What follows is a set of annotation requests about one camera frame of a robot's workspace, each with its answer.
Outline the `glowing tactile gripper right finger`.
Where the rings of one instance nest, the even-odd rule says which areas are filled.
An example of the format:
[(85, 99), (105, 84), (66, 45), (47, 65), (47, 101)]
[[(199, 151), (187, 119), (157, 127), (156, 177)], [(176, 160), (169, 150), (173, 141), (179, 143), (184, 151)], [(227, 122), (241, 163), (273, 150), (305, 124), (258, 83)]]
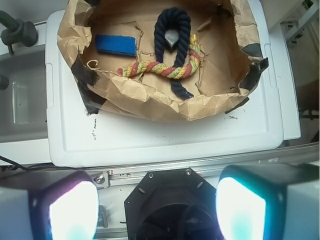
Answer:
[(228, 165), (219, 177), (215, 208), (227, 240), (318, 240), (320, 168)]

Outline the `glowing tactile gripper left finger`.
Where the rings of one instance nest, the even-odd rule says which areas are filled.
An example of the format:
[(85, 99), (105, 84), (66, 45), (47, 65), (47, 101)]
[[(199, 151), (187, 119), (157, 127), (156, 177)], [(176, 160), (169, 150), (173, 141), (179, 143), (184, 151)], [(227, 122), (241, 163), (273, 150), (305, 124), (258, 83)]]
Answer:
[(83, 170), (0, 174), (2, 240), (92, 240), (98, 190)]

